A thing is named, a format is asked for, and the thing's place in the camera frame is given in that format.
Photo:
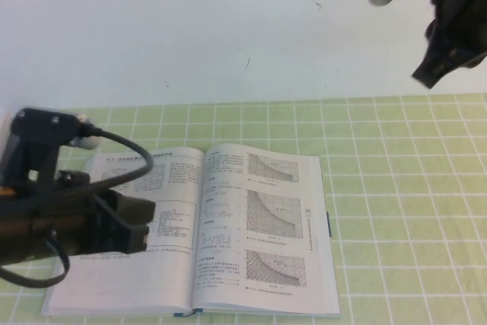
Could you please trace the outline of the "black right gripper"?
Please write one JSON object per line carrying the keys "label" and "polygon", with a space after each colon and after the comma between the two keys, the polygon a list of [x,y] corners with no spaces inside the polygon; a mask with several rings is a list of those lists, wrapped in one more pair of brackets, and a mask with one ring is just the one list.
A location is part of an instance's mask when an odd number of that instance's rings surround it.
{"label": "black right gripper", "polygon": [[426,88],[454,70],[486,57],[486,0],[431,0],[434,20],[428,49],[412,77]]}

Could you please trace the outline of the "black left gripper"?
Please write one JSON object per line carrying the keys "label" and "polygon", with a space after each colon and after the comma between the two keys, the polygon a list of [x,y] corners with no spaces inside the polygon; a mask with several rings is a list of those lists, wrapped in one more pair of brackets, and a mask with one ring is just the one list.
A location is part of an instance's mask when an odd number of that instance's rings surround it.
{"label": "black left gripper", "polygon": [[22,260],[43,260],[55,257],[46,239],[51,237],[69,256],[107,253],[115,250],[117,241],[124,241],[116,228],[119,221],[129,227],[126,254],[141,253],[148,246],[149,223],[156,204],[151,200],[123,195],[114,190],[101,190],[62,202],[57,206],[41,206],[27,215],[22,229]]}

